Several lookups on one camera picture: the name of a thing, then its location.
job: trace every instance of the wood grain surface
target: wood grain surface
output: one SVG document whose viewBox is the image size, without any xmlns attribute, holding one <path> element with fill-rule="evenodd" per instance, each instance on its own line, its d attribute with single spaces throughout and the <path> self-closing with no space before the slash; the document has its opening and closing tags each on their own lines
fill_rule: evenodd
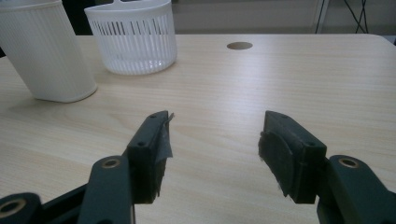
<svg viewBox="0 0 396 224">
<path fill-rule="evenodd" d="M 178 35 L 177 61 L 127 77 L 78 41 L 98 91 L 60 104 L 35 100 L 0 59 L 0 198 L 47 202 L 119 155 L 142 121 L 175 113 L 162 194 L 137 223 L 318 223 L 314 204 L 284 198 L 258 156 L 265 110 L 287 114 L 328 147 L 365 161 L 396 191 L 396 48 L 375 35 Z M 244 41 L 251 49 L 227 49 Z"/>
</svg>

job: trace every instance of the table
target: table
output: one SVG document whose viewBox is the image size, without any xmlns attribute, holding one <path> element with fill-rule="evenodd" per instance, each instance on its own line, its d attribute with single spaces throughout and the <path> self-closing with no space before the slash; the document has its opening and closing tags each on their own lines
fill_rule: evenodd
<svg viewBox="0 0 396 224">
<path fill-rule="evenodd" d="M 98 91 L 72 104 L 33 99 L 0 59 L 0 198 L 32 191 L 47 202 L 119 155 L 146 116 L 164 109 L 174 158 L 162 194 L 137 223 L 318 223 L 316 206 L 282 196 L 258 156 L 265 110 L 287 114 L 327 156 L 365 161 L 396 191 L 396 48 L 375 35 L 178 35 L 161 73 L 107 72 L 79 36 Z M 227 49 L 245 41 L 251 49 Z"/>
</svg>

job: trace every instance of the perforated basket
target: perforated basket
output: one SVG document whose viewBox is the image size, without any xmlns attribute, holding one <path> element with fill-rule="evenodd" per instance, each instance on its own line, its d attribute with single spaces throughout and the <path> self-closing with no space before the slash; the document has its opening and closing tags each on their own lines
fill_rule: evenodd
<svg viewBox="0 0 396 224">
<path fill-rule="evenodd" d="M 85 8 L 105 67 L 122 75 L 161 71 L 177 56 L 171 0 L 121 2 Z"/>
</svg>

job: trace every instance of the wooden table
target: wooden table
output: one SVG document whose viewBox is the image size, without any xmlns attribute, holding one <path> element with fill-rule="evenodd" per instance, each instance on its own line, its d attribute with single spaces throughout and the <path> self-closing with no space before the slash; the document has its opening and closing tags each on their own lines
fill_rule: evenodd
<svg viewBox="0 0 396 224">
<path fill-rule="evenodd" d="M 318 223 L 316 206 L 282 196 L 257 143 L 265 110 L 291 116 L 334 154 L 368 163 L 396 191 L 396 48 L 375 35 L 179 35 L 161 73 L 107 72 L 78 38 L 98 83 L 72 104 L 33 99 L 0 59 L 0 198 L 47 202 L 119 155 L 142 121 L 174 112 L 162 194 L 137 223 Z M 251 49 L 227 49 L 246 41 Z"/>
</svg>

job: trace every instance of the white plastic container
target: white plastic container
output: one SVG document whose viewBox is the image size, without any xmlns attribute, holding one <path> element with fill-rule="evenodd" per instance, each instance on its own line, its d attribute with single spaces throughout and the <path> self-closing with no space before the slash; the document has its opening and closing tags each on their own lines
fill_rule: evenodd
<svg viewBox="0 0 396 224">
<path fill-rule="evenodd" d="M 36 99 L 70 103 L 96 91 L 60 0 L 0 0 L 0 46 Z"/>
<path fill-rule="evenodd" d="M 85 8 L 105 67 L 122 75 L 159 72 L 177 57 L 171 0 Z"/>
</svg>

